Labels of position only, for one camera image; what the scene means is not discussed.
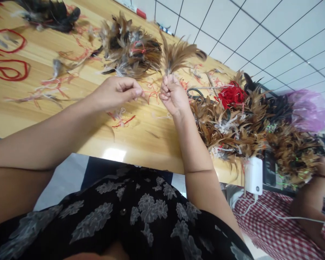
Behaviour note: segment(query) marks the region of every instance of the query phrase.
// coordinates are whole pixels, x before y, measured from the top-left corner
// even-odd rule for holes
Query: red bracelet
[[[315,173],[315,174],[313,174],[313,177],[325,178],[325,175],[322,175],[322,174],[319,174],[319,173]]]

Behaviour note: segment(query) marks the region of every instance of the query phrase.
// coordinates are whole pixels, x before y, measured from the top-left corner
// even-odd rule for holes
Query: feather
[[[196,44],[189,45],[182,41],[183,37],[177,44],[168,44],[165,36],[160,31],[160,35],[164,44],[164,60],[166,75],[177,71],[180,68],[189,68],[186,60],[192,56],[198,57],[205,61],[207,54],[197,48]]]

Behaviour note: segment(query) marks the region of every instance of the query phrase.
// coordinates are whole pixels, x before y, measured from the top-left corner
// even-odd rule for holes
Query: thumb
[[[142,89],[140,88],[131,88],[122,93],[123,102],[131,101],[135,98],[138,98],[142,95]]]

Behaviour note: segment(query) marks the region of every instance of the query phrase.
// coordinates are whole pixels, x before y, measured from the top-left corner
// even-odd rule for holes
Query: purple plastic bag
[[[325,99],[320,93],[299,90],[288,94],[294,103],[292,124],[303,132],[319,132],[325,128]]]

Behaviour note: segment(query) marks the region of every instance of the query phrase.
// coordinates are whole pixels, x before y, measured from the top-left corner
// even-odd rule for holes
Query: checkered shirt
[[[241,198],[251,199],[248,194]],[[280,217],[291,217],[290,197],[275,192],[264,191],[258,201]],[[252,201],[238,200],[234,213],[243,214]],[[256,203],[244,216],[237,216],[240,228],[251,238],[253,244],[274,259],[325,259],[325,252],[320,249],[294,219],[282,220]],[[325,224],[321,234],[325,239]]]

